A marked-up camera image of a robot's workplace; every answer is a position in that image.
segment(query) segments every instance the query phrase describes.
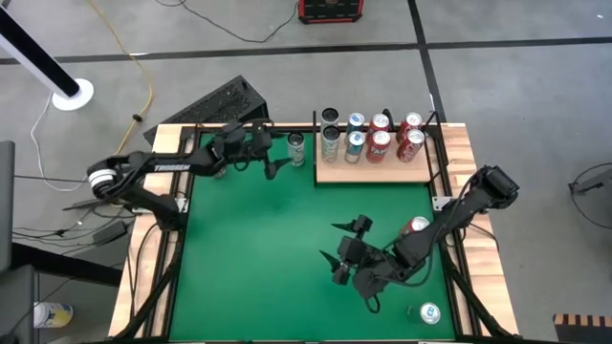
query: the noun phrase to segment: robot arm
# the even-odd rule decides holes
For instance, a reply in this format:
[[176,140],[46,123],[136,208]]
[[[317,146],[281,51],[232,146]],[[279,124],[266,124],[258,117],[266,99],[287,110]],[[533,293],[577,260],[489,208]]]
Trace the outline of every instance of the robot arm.
[[102,200],[121,199],[129,206],[149,209],[156,216],[162,230],[183,228],[186,219],[173,197],[156,195],[138,185],[147,173],[191,172],[198,176],[212,177],[234,164],[243,171],[252,161],[262,161],[268,180],[291,159],[270,161],[268,150],[273,139],[283,136],[266,126],[267,119],[258,119],[251,128],[242,123],[227,124],[207,144],[192,153],[144,153],[110,157],[87,169],[89,184],[94,195]]
[[[403,235],[384,248],[372,247],[362,240],[372,226],[366,216],[360,215],[348,225],[334,225],[357,235],[342,238],[339,259],[321,252],[332,265],[333,281],[346,285],[353,269],[353,286],[366,301],[376,297],[389,283],[405,285],[405,281],[423,268],[435,244],[455,228],[467,226],[476,213],[508,207],[516,199],[518,190],[518,185],[497,166],[479,169],[465,187],[468,186],[470,190],[465,197],[462,191],[428,227]],[[388,247],[392,247],[392,252],[386,250]]]

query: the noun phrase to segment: red soda can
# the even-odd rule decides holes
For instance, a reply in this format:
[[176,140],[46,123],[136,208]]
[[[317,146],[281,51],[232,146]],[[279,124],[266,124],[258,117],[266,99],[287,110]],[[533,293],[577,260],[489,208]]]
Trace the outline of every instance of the red soda can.
[[378,131],[389,131],[389,117],[383,114],[377,114],[372,117],[370,126],[367,129],[367,136],[365,137],[365,143],[372,144],[372,135]]
[[423,216],[415,216],[412,220],[408,221],[407,224],[400,231],[400,235],[406,235],[408,233],[414,233],[415,231],[423,230],[429,226],[429,220]]
[[383,161],[386,151],[391,145],[391,136],[385,131],[372,134],[372,143],[367,147],[365,158],[372,163]]
[[423,125],[423,119],[421,115],[417,113],[408,113],[402,118],[402,124],[400,129],[395,134],[395,140],[398,143],[402,143],[402,140],[405,138],[405,133],[409,132],[412,129],[421,129],[421,125]]
[[412,129],[405,134],[398,147],[398,159],[401,162],[411,162],[423,146],[425,134],[419,129]]

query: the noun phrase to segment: can lid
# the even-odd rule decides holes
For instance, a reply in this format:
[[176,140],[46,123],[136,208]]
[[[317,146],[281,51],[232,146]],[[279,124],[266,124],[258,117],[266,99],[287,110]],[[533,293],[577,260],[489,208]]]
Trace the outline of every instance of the can lid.
[[425,134],[419,129],[412,129],[407,134],[408,140],[412,143],[423,143],[425,140]]
[[423,119],[421,118],[421,115],[417,113],[408,113],[405,116],[405,121],[412,126],[419,126],[423,124]]
[[326,121],[335,121],[339,117],[339,113],[336,109],[327,108],[323,110],[323,119]]
[[348,141],[353,145],[361,145],[365,143],[365,135],[362,132],[352,132],[348,136]]
[[440,321],[440,309],[431,302],[425,302],[421,306],[421,318],[429,325]]
[[372,117],[372,123],[374,123],[377,127],[383,128],[389,125],[389,117],[383,114],[376,114]]
[[287,142],[290,145],[300,145],[304,142],[304,136],[301,133],[291,133],[287,137]]
[[49,310],[45,306],[44,302],[34,302],[34,323],[33,325],[38,328],[42,326],[42,324],[49,317]]
[[323,129],[323,137],[328,140],[337,140],[340,137],[340,130],[333,126],[327,126]]
[[348,119],[348,122],[351,123],[351,125],[362,125],[365,122],[365,117],[360,113],[354,113]]
[[391,136],[389,135],[389,133],[379,130],[374,133],[374,135],[372,136],[372,140],[376,144],[388,144],[389,142],[391,142]]
[[429,226],[429,220],[424,218],[423,216],[417,216],[412,219],[411,224],[413,230],[423,230],[427,226]]

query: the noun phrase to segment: white cable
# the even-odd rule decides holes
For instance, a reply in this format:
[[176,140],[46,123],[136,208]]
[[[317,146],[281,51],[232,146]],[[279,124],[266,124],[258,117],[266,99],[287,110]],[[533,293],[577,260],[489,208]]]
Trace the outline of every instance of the white cable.
[[[42,178],[47,178],[47,177],[45,177],[45,169],[42,168],[42,158],[40,157],[40,146],[38,145],[38,141],[36,140],[36,137],[34,136],[34,131],[36,130],[36,127],[38,126],[38,122],[40,122],[43,116],[45,116],[45,114],[47,113],[47,110],[49,109],[49,104],[51,103],[51,97],[53,96],[53,94],[54,94],[53,92],[49,92],[49,97],[47,98],[47,104],[45,104],[45,108],[42,109],[40,116],[38,116],[38,119],[34,123],[32,130],[30,131],[30,137],[32,138],[32,141],[36,145],[36,155],[38,156],[38,170],[40,171],[40,175],[42,176]],[[69,188],[69,189],[55,187],[51,185],[49,182],[47,182],[47,180],[43,180],[43,182],[45,182],[46,185],[48,185],[50,188],[52,188],[55,191],[72,192],[80,188],[85,183],[86,178],[87,177],[83,178],[83,181],[79,185],[73,188]]]

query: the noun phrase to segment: wooden block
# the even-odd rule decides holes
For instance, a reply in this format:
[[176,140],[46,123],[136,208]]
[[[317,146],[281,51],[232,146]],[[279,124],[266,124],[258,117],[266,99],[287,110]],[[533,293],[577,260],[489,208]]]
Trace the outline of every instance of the wooden block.
[[371,163],[365,158],[363,147],[359,162],[355,164],[344,160],[346,143],[345,133],[340,135],[338,158],[335,162],[323,161],[320,148],[320,134],[317,134],[317,182],[319,183],[427,183],[429,167],[425,148],[422,147],[411,162],[401,162],[395,152],[398,143],[391,136],[391,146],[380,163]]

